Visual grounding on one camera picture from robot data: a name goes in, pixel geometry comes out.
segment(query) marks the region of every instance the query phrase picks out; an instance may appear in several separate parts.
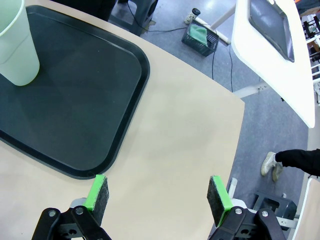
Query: table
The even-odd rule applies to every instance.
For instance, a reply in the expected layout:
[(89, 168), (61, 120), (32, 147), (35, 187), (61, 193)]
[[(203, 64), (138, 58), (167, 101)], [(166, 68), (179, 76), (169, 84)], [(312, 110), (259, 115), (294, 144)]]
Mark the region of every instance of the table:
[[(262, 82), (244, 87), (235, 91), (234, 94), (244, 98), (271, 87), (309, 128), (313, 128), (315, 126), (314, 88), (304, 30), (294, 1), (277, 0), (276, 4), (288, 17), (294, 62), (285, 60), (249, 23), (250, 0), (237, 0), (230, 10), (210, 25), (210, 29), (216, 32), (216, 28), (235, 13), (231, 38), (232, 49), (244, 64), (263, 79)], [(198, 17), (196, 20), (207, 25)], [(225, 43), (230, 44), (227, 37), (219, 32), (217, 34)]]
[(306, 186), (306, 192), (300, 217), (293, 234), (292, 240), (317, 240), (320, 236), (319, 211), (320, 211), (320, 182), (310, 178)]
[[(227, 184), (244, 103), (193, 67), (117, 26), (48, 0), (27, 0), (138, 45), (150, 78), (117, 159), (105, 173), (110, 198), (102, 227), (112, 239), (207, 239), (211, 175)], [(77, 180), (0, 142), (0, 235), (31, 239), (41, 212), (69, 208), (93, 180)]]

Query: person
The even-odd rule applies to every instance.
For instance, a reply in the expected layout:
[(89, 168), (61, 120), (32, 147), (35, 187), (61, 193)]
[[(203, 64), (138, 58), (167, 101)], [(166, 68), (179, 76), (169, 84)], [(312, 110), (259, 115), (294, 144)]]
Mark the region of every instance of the person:
[(262, 163), (261, 175), (267, 175), (270, 169), (274, 168), (272, 180), (276, 182), (284, 167), (294, 167), (310, 175), (320, 176), (320, 149), (312, 151), (292, 149), (278, 153), (270, 151)]

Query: black tray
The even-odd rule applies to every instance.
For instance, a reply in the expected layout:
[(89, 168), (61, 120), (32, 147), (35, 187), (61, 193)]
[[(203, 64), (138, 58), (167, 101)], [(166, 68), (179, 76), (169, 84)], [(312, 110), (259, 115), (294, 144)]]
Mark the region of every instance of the black tray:
[(70, 177), (93, 178), (116, 159), (148, 59), (86, 22), (42, 6), (26, 10), (40, 70), (26, 86), (0, 75), (0, 138)]
[(271, 4), (268, 0), (250, 0), (249, 22), (283, 58), (295, 62), (288, 17), (276, 2)]

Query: black bracket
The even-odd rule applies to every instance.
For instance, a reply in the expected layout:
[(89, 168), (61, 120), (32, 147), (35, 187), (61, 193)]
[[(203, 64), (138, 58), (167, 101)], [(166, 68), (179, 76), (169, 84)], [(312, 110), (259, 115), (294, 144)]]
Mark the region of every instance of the black bracket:
[(69, 208), (61, 213), (56, 208), (43, 210), (32, 240), (111, 240), (84, 206)]
[(256, 214), (246, 208), (234, 206), (209, 240), (286, 240), (271, 209), (260, 209)]

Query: shoe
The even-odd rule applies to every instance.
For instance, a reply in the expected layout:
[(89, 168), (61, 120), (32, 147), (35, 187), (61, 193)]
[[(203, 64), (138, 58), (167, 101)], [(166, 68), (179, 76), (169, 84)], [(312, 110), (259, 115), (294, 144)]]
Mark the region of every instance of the shoe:
[(261, 166), (261, 175), (265, 176), (269, 172), (269, 170), (272, 167), (276, 166), (276, 159), (275, 159), (276, 154), (272, 151), (268, 152), (266, 155), (265, 160), (263, 161), (263, 164)]
[(280, 174), (284, 170), (284, 166), (282, 166), (281, 162), (277, 162), (275, 168), (272, 171), (272, 180), (274, 182), (278, 181)]

